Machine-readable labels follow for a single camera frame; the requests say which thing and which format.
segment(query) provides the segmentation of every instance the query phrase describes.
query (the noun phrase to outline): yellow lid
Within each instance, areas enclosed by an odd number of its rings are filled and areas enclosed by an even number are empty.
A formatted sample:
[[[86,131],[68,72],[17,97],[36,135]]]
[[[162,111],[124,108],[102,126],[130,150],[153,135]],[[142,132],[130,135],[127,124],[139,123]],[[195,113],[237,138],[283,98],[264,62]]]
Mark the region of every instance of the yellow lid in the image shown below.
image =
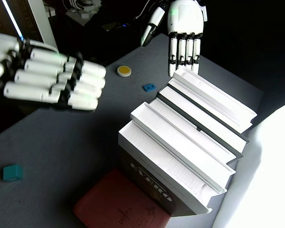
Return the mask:
[[[131,75],[131,69],[128,66],[120,66],[117,69],[117,73],[121,77],[128,77]]]

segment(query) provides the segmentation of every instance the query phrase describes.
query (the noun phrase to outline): dark gray table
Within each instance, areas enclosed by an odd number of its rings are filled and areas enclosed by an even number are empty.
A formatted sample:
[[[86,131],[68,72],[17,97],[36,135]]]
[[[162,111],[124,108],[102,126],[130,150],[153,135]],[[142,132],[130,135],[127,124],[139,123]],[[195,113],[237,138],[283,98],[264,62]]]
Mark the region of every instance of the dark gray table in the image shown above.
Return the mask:
[[[0,228],[83,228],[74,203],[116,163],[117,133],[130,112],[160,89],[167,74],[168,37],[159,35],[107,67],[106,86],[94,113],[39,109],[0,134]],[[132,75],[115,70],[128,65]],[[253,110],[262,92],[206,58],[200,74]],[[4,166],[20,164],[24,179],[1,180]],[[210,228],[223,196],[212,198],[208,215],[172,218],[169,228]]]

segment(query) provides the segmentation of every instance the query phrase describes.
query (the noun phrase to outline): stack of books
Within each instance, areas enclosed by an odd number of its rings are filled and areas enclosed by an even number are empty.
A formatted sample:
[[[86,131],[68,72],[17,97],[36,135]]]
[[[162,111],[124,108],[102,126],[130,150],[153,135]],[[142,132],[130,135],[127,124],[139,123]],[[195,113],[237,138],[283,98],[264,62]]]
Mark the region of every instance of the stack of books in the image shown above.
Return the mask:
[[[201,76],[178,69],[119,131],[121,167],[172,216],[206,214],[225,193],[256,113]]]

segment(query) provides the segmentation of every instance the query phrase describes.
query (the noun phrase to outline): blue block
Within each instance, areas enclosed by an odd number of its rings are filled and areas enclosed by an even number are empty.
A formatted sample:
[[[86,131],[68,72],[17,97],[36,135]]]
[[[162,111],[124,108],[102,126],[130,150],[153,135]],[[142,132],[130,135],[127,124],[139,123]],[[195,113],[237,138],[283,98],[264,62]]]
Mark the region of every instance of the blue block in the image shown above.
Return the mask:
[[[3,168],[3,180],[6,182],[18,181],[23,178],[22,167],[15,164]]]
[[[156,86],[154,84],[147,84],[147,85],[143,86],[143,89],[146,92],[149,92],[149,91],[152,91],[152,90],[156,89]]]

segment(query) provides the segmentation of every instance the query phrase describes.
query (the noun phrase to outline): teal cube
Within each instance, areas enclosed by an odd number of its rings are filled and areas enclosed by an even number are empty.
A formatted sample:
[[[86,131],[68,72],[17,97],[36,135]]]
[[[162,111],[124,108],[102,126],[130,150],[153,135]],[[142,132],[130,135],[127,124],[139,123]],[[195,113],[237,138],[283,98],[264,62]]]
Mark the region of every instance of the teal cube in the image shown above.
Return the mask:
[[[22,167],[15,164],[3,168],[3,180],[6,182],[18,181],[23,178]]]

